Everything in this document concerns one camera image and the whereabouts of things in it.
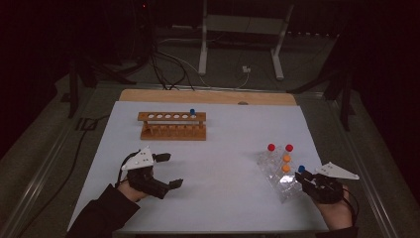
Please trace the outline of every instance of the cable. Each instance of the cable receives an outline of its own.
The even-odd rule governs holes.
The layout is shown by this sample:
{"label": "cable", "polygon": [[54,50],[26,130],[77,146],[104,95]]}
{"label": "cable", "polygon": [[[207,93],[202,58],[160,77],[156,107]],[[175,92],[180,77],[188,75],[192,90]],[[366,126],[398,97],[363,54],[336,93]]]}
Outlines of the cable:
{"label": "cable", "polygon": [[356,197],[347,189],[343,188],[344,191],[348,192],[349,195],[354,199],[354,201],[356,202],[356,206],[357,206],[357,210],[355,211],[355,209],[353,208],[353,206],[350,204],[350,202],[345,199],[343,197],[343,201],[349,206],[350,211],[352,212],[352,221],[353,221],[353,226],[356,225],[356,221],[358,220],[358,216],[359,216],[359,203],[358,200],[356,199]]}
{"label": "cable", "polygon": [[163,52],[160,52],[162,55],[165,55],[165,56],[167,56],[167,57],[171,57],[171,58],[174,58],[174,59],[176,59],[176,60],[179,60],[179,61],[181,61],[181,62],[183,62],[183,63],[185,63],[185,64],[187,64],[188,66],[190,66],[192,69],[194,69],[194,71],[195,72],[197,72],[197,75],[198,75],[198,77],[200,78],[200,80],[201,80],[201,82],[205,85],[205,86],[207,86],[207,87],[209,87],[209,88],[212,88],[212,86],[210,86],[210,85],[208,85],[205,81],[204,81],[204,79],[200,76],[200,74],[198,73],[198,70],[193,66],[193,65],[191,65],[191,63],[189,63],[188,61],[186,61],[186,60],[184,60],[184,59],[180,59],[180,58],[177,58],[177,57],[174,57],[174,56],[171,56],[171,55],[169,55],[169,54],[167,54],[167,53],[163,53]]}
{"label": "cable", "polygon": [[165,90],[171,90],[174,87],[176,88],[176,86],[175,86],[176,83],[172,83],[167,78],[164,77],[163,71],[158,67],[156,58],[162,59],[162,60],[168,60],[168,61],[173,62],[173,63],[176,63],[176,62],[174,62],[172,60],[169,60],[169,59],[162,58],[162,57],[158,57],[155,54],[152,56],[152,59],[153,59],[153,67],[154,67],[154,70],[155,70],[155,74],[157,75],[157,79],[159,80],[159,82],[162,85],[163,89],[165,89]]}
{"label": "cable", "polygon": [[[93,125],[95,125],[95,124],[97,124],[100,120],[102,120],[102,119],[105,119],[105,118],[107,118],[107,117],[109,117],[109,115],[106,115],[106,116],[102,116],[102,117],[100,117],[100,118],[97,118],[97,119],[91,119],[91,118],[87,118],[87,119],[91,119],[91,120],[93,120],[93,122],[88,126],[88,128],[89,127],[91,127],[91,126],[93,126]],[[88,132],[88,130],[85,130],[84,132],[83,132],[83,135],[81,136],[81,138],[80,138],[80,140],[79,140],[79,143],[78,143],[78,145],[77,145],[77,150],[76,150],[76,153],[74,154],[74,158],[73,158],[73,163],[72,163],[72,165],[71,165],[71,169],[70,169],[70,171],[68,172],[68,175],[67,175],[67,177],[65,178],[65,180],[63,181],[63,183],[59,186],[59,188],[58,188],[58,190],[52,195],[52,197],[44,204],[44,206],[43,207],[41,207],[41,209],[34,215],[34,217],[28,222],[28,224],[21,230],[21,232],[18,234],[18,238],[19,237],[21,237],[24,233],[25,233],[25,231],[31,226],[31,224],[38,218],[38,216],[40,216],[40,214],[47,208],[47,206],[49,206],[50,205],[50,203],[56,198],[56,196],[61,192],[61,190],[64,188],[64,186],[65,186],[65,184],[68,182],[68,180],[70,179],[70,177],[71,177],[71,175],[73,174],[73,171],[74,171],[74,168],[75,168],[75,166],[76,166],[76,163],[77,163],[77,159],[78,159],[78,154],[79,154],[79,152],[80,152],[80,147],[81,147],[81,144],[82,144],[82,142],[83,142],[83,139],[84,139],[84,136],[86,135],[86,133]]]}
{"label": "cable", "polygon": [[244,82],[241,86],[236,87],[235,89],[239,89],[239,88],[241,88],[241,87],[245,86],[245,84],[247,84],[247,82],[248,82],[248,79],[249,79],[249,78],[250,78],[250,73],[249,73],[249,72],[247,72],[247,79],[245,79],[245,82]]}
{"label": "cable", "polygon": [[177,85],[177,84],[179,84],[179,83],[181,83],[181,82],[182,82],[185,78],[187,79],[188,84],[189,84],[189,86],[191,87],[191,89],[192,89],[192,90],[194,90],[194,88],[193,88],[193,86],[191,85],[191,82],[190,82],[190,80],[189,80],[188,73],[186,72],[186,70],[185,70],[185,68],[183,67],[182,63],[181,63],[181,62],[180,62],[177,58],[175,58],[175,57],[173,57],[173,56],[170,56],[170,55],[167,55],[167,54],[163,54],[163,53],[161,53],[161,52],[157,52],[157,54],[163,55],[163,56],[167,57],[168,59],[166,59],[166,58],[162,58],[162,57],[157,57],[157,58],[162,59],[162,60],[167,60],[167,61],[172,62],[172,63],[175,63],[176,65],[178,65],[178,66],[181,68],[181,70],[182,70],[182,72],[183,72],[183,76],[182,76],[182,78],[181,78],[180,80],[178,80],[178,81],[176,81],[176,82],[172,83],[172,84],[171,84],[171,86],[170,86],[170,88],[169,88],[169,90],[172,90],[173,88],[176,88],[176,89],[177,89],[176,85]]}
{"label": "cable", "polygon": [[[123,161],[123,163],[121,164],[121,167],[120,168],[122,168],[123,167],[123,165],[125,165],[129,160],[130,160],[130,158],[132,158],[133,156],[135,156],[136,154],[138,154],[139,153],[139,151],[140,150],[138,150],[137,152],[135,152],[135,153],[132,153],[132,154],[130,154],[126,159],[124,159],[124,161]],[[122,182],[124,182],[124,181],[126,181],[126,179],[123,179],[123,180],[121,180],[121,174],[123,173],[123,170],[122,169],[120,169],[120,171],[118,172],[118,178],[117,178],[117,182],[115,182],[115,187],[117,187],[120,183],[122,183]]]}

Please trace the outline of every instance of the metal frame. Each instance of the metal frame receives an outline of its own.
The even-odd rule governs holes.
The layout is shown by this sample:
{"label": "metal frame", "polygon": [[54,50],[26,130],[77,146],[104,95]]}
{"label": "metal frame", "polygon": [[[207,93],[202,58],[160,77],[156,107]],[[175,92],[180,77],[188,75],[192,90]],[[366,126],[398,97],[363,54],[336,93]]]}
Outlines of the metal frame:
{"label": "metal frame", "polygon": [[[277,80],[283,80],[284,74],[281,69],[280,59],[278,57],[280,53],[281,46],[283,44],[288,23],[290,20],[291,13],[293,12],[294,5],[289,5],[287,9],[286,16],[283,20],[278,19],[265,19],[265,18],[245,18],[245,17],[228,17],[228,16],[217,16],[217,15],[208,15],[207,14],[207,0],[203,1],[203,22],[202,22],[202,38],[201,38],[201,53],[200,53],[200,62],[198,64],[198,73],[200,75],[206,74],[207,69],[207,31],[224,31],[224,32],[243,32],[235,29],[240,25],[241,21],[246,19],[248,22],[245,29],[246,33],[259,33],[259,34],[270,34],[278,35],[277,45],[271,49],[271,58],[272,65],[274,67],[275,78]],[[250,26],[250,22],[256,22],[254,28]]]}

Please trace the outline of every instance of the white paper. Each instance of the white paper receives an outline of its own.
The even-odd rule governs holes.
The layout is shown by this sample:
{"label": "white paper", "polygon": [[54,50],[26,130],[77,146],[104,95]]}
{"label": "white paper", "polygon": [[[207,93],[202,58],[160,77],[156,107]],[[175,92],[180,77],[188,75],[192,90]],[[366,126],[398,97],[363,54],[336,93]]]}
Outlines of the white paper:
{"label": "white paper", "polygon": [[[141,141],[141,111],[206,112],[206,141]],[[203,103],[116,102],[70,221],[117,179],[123,160],[150,146],[170,153],[154,177],[184,179],[164,199],[149,196],[123,232],[249,233],[326,230],[306,194],[281,203],[257,165],[269,143],[291,144],[293,163],[313,171],[321,166],[299,106]]]}

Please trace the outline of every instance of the hand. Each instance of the hand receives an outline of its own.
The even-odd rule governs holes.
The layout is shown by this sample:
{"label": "hand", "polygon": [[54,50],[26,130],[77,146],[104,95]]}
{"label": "hand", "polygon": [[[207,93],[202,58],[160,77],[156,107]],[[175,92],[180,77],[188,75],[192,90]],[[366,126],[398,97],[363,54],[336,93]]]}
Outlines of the hand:
{"label": "hand", "polygon": [[117,189],[121,191],[129,200],[133,202],[138,202],[141,199],[148,196],[148,194],[142,191],[137,191],[134,188],[130,187],[130,184],[127,180],[124,180],[123,182],[121,182],[118,185]]}
{"label": "hand", "polygon": [[[348,187],[343,185],[344,198],[349,200]],[[339,230],[353,226],[352,212],[349,206],[343,201],[334,204],[321,204],[313,200],[324,218],[330,230]]]}

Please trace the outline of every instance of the red cap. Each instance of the red cap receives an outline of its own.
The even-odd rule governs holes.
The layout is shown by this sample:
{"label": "red cap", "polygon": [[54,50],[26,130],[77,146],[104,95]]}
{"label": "red cap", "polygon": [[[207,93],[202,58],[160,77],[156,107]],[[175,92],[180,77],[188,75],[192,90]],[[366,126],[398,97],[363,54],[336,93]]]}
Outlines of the red cap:
{"label": "red cap", "polygon": [[269,151],[274,151],[275,150],[275,145],[274,144],[268,144],[268,146],[266,147]]}
{"label": "red cap", "polygon": [[292,145],[290,145],[290,144],[289,144],[289,145],[287,145],[287,146],[286,146],[286,151],[287,151],[287,152],[291,152],[291,151],[293,151],[293,146],[292,146]]}

